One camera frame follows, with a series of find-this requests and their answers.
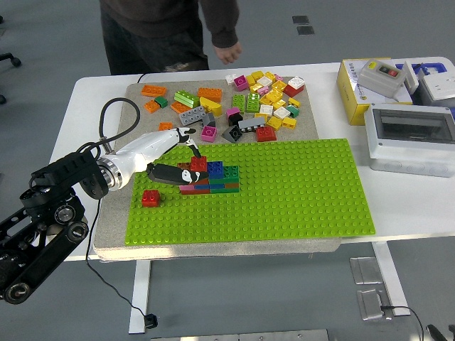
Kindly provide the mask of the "person's left hand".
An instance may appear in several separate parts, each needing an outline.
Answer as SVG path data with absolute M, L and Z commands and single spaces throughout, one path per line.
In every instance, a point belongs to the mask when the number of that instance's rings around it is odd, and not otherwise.
M 213 47 L 216 56 L 224 65 L 229 65 L 234 63 L 236 60 L 239 59 L 240 55 L 242 54 L 242 46 L 240 42 L 237 42 L 233 46 L 229 48 L 219 48 Z

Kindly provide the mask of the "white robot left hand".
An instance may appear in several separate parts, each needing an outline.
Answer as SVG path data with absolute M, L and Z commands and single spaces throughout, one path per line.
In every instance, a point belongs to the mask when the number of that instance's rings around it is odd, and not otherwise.
M 190 185 L 209 178 L 206 171 L 184 170 L 155 162 L 178 144 L 187 145 L 196 158 L 201 158 L 191 136 L 195 132 L 192 128 L 175 128 L 147 133 L 121 148 L 116 154 L 105 156 L 107 173 L 112 178 L 109 189 L 123 188 L 135 173 L 144 171 L 150 180 L 170 185 Z

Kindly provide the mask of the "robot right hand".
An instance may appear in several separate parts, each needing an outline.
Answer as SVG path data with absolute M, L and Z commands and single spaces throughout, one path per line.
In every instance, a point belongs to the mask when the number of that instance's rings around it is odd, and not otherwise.
M 453 340 L 454 340 L 454 324 L 450 324 L 448 326 L 448 329 L 450 332 L 453 334 Z M 428 324 L 426 327 L 428 333 L 430 334 L 431 338 L 436 341 L 447 341 L 448 339 L 441 333 L 441 331 L 435 327 L 433 324 Z

